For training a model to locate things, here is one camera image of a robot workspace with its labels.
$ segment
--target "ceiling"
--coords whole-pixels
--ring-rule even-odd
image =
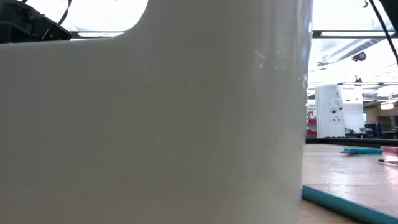
[[[379,1],[375,3],[387,28],[394,31]],[[339,32],[338,35],[345,36],[358,30],[382,31],[371,5],[364,6],[364,0],[314,0],[313,29],[340,30],[344,32]],[[398,47],[398,39],[393,39],[393,43]],[[352,57],[360,52],[366,54],[366,60],[353,61]],[[309,96],[314,94],[318,85],[353,83],[356,78],[361,78],[368,85],[342,85],[343,89],[358,90],[369,101],[395,98],[398,94],[398,66],[384,39],[313,39],[309,70]],[[396,84],[379,84],[386,82]]]

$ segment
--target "white plastic object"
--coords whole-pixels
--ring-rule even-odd
[[[114,39],[0,46],[0,223],[297,222],[311,10],[149,0]]]
[[[315,89],[315,99],[317,101],[317,137],[345,137],[341,87],[338,85],[318,86]]]

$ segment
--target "black cable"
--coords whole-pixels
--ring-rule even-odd
[[[365,0],[365,5],[362,6],[362,8],[366,8],[369,5],[369,3]]]
[[[394,44],[392,43],[391,36],[390,36],[390,34],[388,33],[387,27],[386,27],[386,25],[385,25],[385,23],[384,23],[382,17],[380,16],[380,12],[378,11],[376,5],[374,4],[374,1],[373,1],[373,0],[369,0],[369,2],[370,2],[371,5],[372,5],[372,8],[373,8],[373,10],[374,10],[374,13],[376,13],[377,18],[379,19],[380,25],[381,25],[381,27],[383,28],[384,33],[386,34],[386,38],[387,38],[388,44],[389,44],[390,47],[391,47],[392,53],[394,54],[394,56],[395,56],[395,58],[396,58],[396,62],[397,62],[397,66],[398,66],[398,54],[397,54],[397,50],[396,50],[396,48],[394,47]]]
[[[65,12],[63,13],[63,16],[61,17],[61,19],[60,19],[60,21],[58,22],[58,24],[62,24],[63,22],[64,22],[64,20],[67,18],[67,16],[68,16],[68,13],[69,13],[69,7],[70,7],[70,4],[72,3],[72,0],[68,0],[68,7],[67,7],[67,9],[65,10]]]

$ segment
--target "white wall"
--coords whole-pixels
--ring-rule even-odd
[[[366,108],[366,123],[376,124],[379,120],[379,111],[378,107]]]
[[[362,103],[343,104],[344,126],[358,132],[359,128],[364,127]]]
[[[393,109],[390,110],[382,110],[378,107],[379,116],[398,116],[398,105],[395,105]]]
[[[315,100],[307,100],[307,114],[312,111],[313,117],[316,119],[317,117],[317,105]]]

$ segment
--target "table surface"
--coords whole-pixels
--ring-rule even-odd
[[[394,154],[340,154],[344,146],[308,144],[303,152],[303,184],[398,216],[398,166],[378,159]],[[301,224],[358,223],[310,202],[302,202]]]

